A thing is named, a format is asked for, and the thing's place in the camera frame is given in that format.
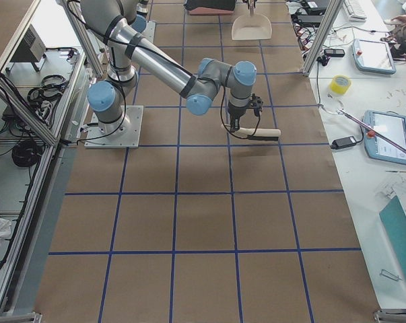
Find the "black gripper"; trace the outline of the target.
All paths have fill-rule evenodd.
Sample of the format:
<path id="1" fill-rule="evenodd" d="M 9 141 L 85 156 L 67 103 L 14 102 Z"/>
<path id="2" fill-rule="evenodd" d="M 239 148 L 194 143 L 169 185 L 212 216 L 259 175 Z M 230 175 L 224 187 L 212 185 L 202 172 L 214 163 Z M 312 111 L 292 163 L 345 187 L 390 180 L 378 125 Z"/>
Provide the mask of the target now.
<path id="1" fill-rule="evenodd" d="M 236 98 L 230 94 L 228 100 L 228 114 L 230 115 L 230 130 L 240 130 L 240 118 L 246 114 L 247 110 L 252 110 L 254 115 L 258 118 L 257 124 L 251 131 L 256 131 L 261 121 L 261 112 L 263 107 L 263 101 L 260 96 L 251 94 L 247 98 Z"/>

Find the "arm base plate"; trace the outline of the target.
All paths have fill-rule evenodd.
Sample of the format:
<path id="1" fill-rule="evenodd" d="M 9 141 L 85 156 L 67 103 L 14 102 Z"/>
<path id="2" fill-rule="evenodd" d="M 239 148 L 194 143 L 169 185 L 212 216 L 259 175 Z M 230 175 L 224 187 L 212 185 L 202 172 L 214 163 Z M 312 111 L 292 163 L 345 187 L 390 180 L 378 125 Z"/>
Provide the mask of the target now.
<path id="1" fill-rule="evenodd" d="M 143 120 L 143 106 L 121 106 L 122 116 L 111 124 L 98 121 L 95 112 L 91 122 L 96 126 L 88 130 L 84 146 L 88 149 L 138 148 Z"/>

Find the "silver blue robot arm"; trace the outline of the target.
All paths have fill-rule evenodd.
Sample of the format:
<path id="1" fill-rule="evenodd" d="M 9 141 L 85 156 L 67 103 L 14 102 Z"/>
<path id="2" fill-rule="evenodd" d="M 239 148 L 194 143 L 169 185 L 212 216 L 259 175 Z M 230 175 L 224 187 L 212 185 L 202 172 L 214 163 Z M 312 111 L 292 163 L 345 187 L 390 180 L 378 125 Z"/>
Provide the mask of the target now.
<path id="1" fill-rule="evenodd" d="M 187 108 L 196 115 L 205 114 L 221 89 L 228 88 L 229 132 L 240 128 L 240 118 L 247 110 L 261 115 L 262 100 L 252 92 L 257 69 L 252 62 L 235 65 L 204 58 L 197 75 L 167 56 L 132 25 L 137 18 L 137 1 L 81 1 L 86 27 L 114 53 L 113 66 L 129 69 L 131 61 L 156 76 L 186 100 Z"/>

